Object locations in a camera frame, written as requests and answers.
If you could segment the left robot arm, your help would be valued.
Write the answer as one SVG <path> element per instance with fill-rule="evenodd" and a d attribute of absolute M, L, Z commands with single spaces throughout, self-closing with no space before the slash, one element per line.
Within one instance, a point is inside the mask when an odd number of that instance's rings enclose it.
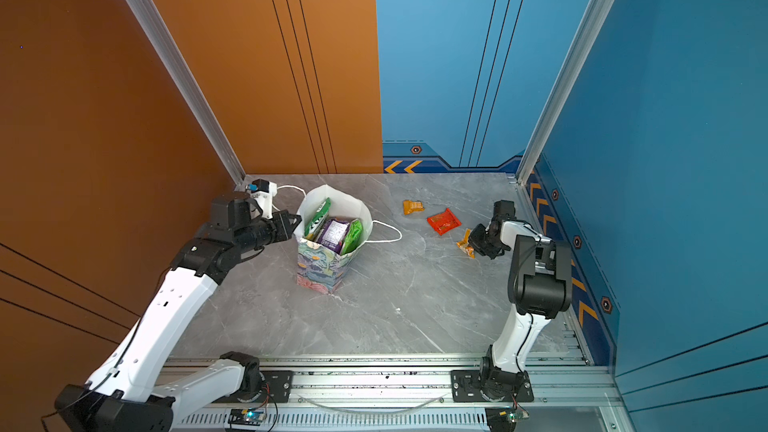
<path fill-rule="evenodd" d="M 145 312 L 82 385 L 68 385 L 54 415 L 72 431 L 169 431 L 222 397 L 249 403 L 266 396 L 258 358 L 228 352 L 166 386 L 156 381 L 199 309 L 238 265 L 291 239 L 301 218 L 275 211 L 272 197 L 247 192 L 216 198 L 210 218 L 172 260 Z"/>

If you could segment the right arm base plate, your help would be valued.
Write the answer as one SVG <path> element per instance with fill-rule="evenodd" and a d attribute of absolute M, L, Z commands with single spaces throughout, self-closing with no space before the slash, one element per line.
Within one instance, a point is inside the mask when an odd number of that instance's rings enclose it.
<path fill-rule="evenodd" d="M 450 372 L 452 399 L 456 403 L 532 403 L 533 387 L 527 372 L 491 374 L 482 377 L 477 369 Z"/>

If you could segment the large green chips bag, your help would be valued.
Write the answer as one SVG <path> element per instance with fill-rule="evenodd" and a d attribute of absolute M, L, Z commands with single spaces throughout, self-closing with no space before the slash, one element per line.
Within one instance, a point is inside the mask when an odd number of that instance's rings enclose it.
<path fill-rule="evenodd" d="M 353 252 L 359 246 L 363 232 L 364 232 L 364 227 L 362 225 L 361 220 L 360 219 L 352 220 L 348 224 L 346 235 L 344 236 L 343 241 L 341 243 L 342 247 L 340 250 L 340 254 L 347 255 Z"/>

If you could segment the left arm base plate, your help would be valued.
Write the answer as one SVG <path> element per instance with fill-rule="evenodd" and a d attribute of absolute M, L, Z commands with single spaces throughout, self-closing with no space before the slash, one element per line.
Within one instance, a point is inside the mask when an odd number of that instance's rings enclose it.
<path fill-rule="evenodd" d="M 294 372 L 289 370 L 260 370 L 247 372 L 240 389 L 233 397 L 241 403 L 287 403 L 293 386 Z"/>

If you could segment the floral white paper bag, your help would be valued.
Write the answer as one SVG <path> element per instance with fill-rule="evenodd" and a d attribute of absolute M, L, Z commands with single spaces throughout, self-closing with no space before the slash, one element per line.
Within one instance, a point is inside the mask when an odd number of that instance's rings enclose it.
<path fill-rule="evenodd" d="M 322 294 L 338 289 L 350 263 L 366 246 L 403 238 L 395 226 L 373 219 L 363 201 L 329 185 L 306 192 L 298 215 L 296 282 Z"/>

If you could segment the purple white snack bag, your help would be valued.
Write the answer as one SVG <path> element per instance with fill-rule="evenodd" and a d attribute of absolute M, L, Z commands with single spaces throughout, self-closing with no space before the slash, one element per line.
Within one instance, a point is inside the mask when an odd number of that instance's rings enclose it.
<path fill-rule="evenodd" d="M 341 243 L 346 235 L 350 221 L 330 218 L 328 219 L 317 238 L 317 243 L 323 247 L 340 254 Z"/>

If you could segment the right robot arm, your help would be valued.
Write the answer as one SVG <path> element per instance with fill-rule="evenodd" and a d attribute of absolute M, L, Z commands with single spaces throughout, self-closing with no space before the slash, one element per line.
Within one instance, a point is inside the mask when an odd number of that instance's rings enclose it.
<path fill-rule="evenodd" d="M 468 236 L 473 251 L 491 260 L 509 254 L 507 297 L 511 311 L 499 338 L 489 347 L 480 371 L 481 390 L 498 400 L 530 385 L 528 354 L 544 328 L 569 309 L 573 285 L 570 246 L 516 217 L 515 203 L 494 203 L 488 225 Z"/>

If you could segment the small red snack packet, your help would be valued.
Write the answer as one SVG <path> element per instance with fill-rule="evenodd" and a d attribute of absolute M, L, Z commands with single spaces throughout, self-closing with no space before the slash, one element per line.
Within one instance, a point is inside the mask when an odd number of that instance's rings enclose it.
<path fill-rule="evenodd" d="M 462 225 L 450 208 L 427 218 L 427 223 L 439 235 L 443 236 Z"/>

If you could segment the green white snack bag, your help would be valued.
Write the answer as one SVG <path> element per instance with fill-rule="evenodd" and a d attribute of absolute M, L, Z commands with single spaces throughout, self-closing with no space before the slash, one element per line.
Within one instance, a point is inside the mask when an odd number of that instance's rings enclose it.
<path fill-rule="evenodd" d="M 317 236 L 322 231 L 322 228 L 328 219 L 330 208 L 332 205 L 332 201 L 330 198 L 325 198 L 318 208 L 315 210 L 313 215 L 310 217 L 310 219 L 307 221 L 305 225 L 305 233 L 304 238 L 309 241 L 315 241 Z"/>

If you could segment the yellow orange snack packet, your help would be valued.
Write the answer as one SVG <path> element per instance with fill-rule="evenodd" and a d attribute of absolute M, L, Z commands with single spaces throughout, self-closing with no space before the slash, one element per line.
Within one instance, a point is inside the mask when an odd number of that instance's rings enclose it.
<path fill-rule="evenodd" d="M 465 231 L 465 234 L 464 234 L 462 240 L 457 242 L 456 245 L 468 257 L 475 258 L 475 251 L 474 251 L 474 248 L 473 248 L 472 244 L 470 243 L 471 233 L 472 233 L 472 230 L 471 229 L 467 229 Z"/>

